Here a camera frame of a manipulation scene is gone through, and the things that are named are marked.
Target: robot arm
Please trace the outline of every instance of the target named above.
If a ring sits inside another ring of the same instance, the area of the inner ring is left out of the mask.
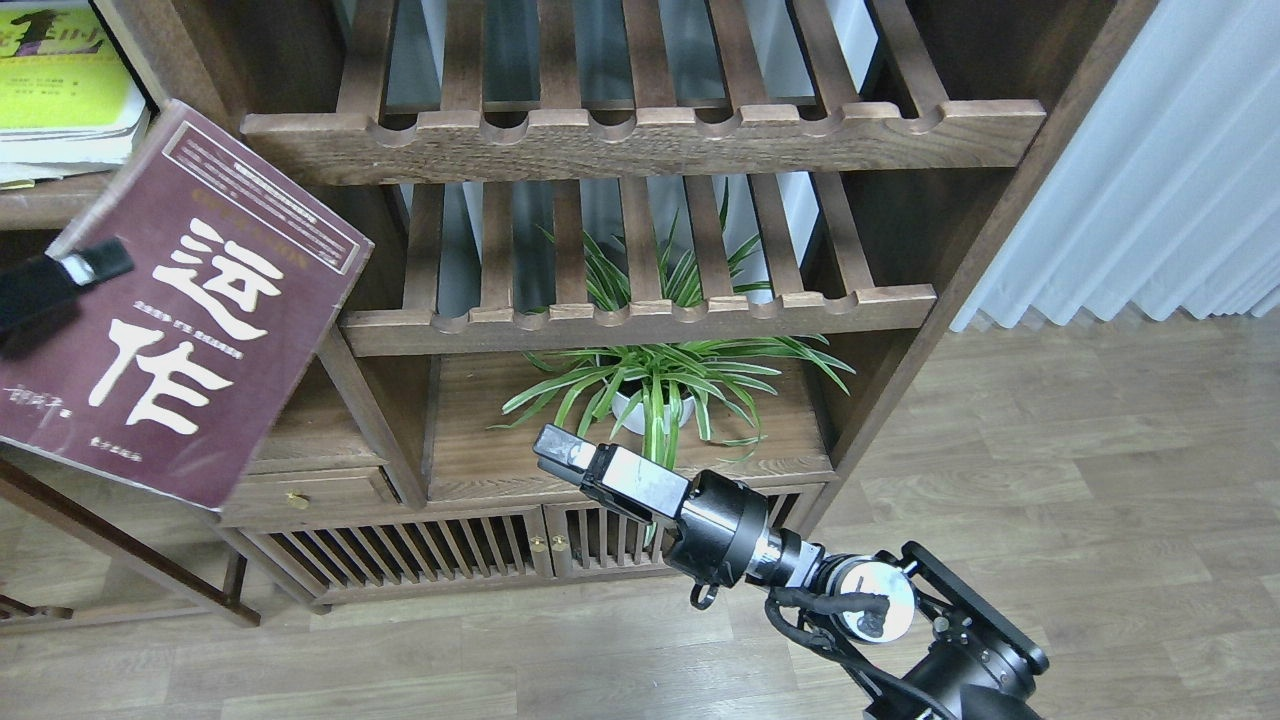
[[[705,610],[722,587],[764,588],[765,615],[788,639],[838,662],[872,697],[870,720],[1030,720],[1027,698],[1048,659],[1025,634],[918,543],[902,556],[829,555],[768,524],[768,502],[710,470],[692,480],[620,447],[591,445],[547,425],[538,466],[604,507],[673,536],[664,553],[694,579],[690,602]],[[927,582],[941,598],[915,587]],[[782,607],[799,609],[795,624]],[[901,638],[916,611],[933,625],[925,657],[902,678],[858,646]]]

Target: black cable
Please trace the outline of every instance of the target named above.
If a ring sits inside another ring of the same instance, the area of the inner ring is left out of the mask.
[[[938,702],[937,698],[925,693],[924,691],[920,691],[915,685],[909,684],[906,680],[902,680],[896,675],[891,675],[890,673],[881,670],[879,667],[872,665],[868,660],[863,657],[849,657],[847,655],[841,655],[836,650],[837,644],[835,637],[827,629],[817,628],[817,632],[810,632],[788,623],[786,618],[782,616],[782,610],[780,607],[781,603],[774,598],[774,593],[780,589],[792,591],[796,588],[772,588],[769,591],[769,597],[764,600],[764,616],[769,620],[769,624],[773,625],[773,628],[777,629],[780,633],[782,633],[782,635],[786,637],[788,641],[809,650],[818,657],[836,662],[837,665],[844,667],[845,671],[850,674],[850,676],[852,676],[852,673],[861,673],[863,675],[867,675],[879,683],[883,683],[884,685],[888,685],[899,691],[900,693],[908,696],[909,698],[928,706],[929,710],[932,710],[941,717],[941,720],[957,720],[956,716],[950,710],[947,710],[945,705]],[[847,594],[865,596],[867,593],[847,593]],[[854,678],[854,682],[861,685],[863,689],[868,689],[867,685],[858,682],[858,678]]]

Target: wooden leg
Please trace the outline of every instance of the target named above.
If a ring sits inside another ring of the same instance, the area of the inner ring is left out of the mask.
[[[124,562],[131,570],[209,612],[221,615],[246,628],[256,626],[261,620],[259,614],[242,605],[238,597],[206,583],[182,565],[4,460],[0,460],[0,497]]]

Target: white curtain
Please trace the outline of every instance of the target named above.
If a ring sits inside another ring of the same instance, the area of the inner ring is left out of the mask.
[[[1280,3],[1164,0],[951,324],[1280,302]]]

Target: drawer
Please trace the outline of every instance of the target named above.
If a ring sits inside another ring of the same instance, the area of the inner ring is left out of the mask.
[[[224,525],[297,523],[394,507],[381,468],[246,475],[221,509]]]

